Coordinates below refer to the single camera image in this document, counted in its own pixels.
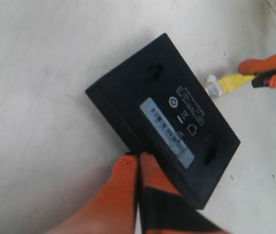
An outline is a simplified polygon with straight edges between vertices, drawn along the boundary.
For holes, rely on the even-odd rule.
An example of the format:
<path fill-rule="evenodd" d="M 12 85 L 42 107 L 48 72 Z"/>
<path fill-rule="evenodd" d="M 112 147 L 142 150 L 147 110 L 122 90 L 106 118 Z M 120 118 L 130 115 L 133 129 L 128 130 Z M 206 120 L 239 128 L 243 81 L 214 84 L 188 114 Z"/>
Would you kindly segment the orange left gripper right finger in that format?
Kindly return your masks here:
<path fill-rule="evenodd" d="M 139 157 L 140 216 L 144 234 L 226 234 L 192 208 L 147 152 Z"/>

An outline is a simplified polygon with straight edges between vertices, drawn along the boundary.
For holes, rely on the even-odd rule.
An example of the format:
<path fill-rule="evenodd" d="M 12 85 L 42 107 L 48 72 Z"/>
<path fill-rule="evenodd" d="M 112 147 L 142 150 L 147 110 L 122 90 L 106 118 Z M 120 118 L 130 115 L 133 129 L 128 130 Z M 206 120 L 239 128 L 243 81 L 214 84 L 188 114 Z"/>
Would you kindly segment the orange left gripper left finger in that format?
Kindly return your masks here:
<path fill-rule="evenodd" d="M 138 159 L 124 155 L 115 163 L 110 179 L 84 207 L 49 234 L 133 234 L 137 201 Z"/>

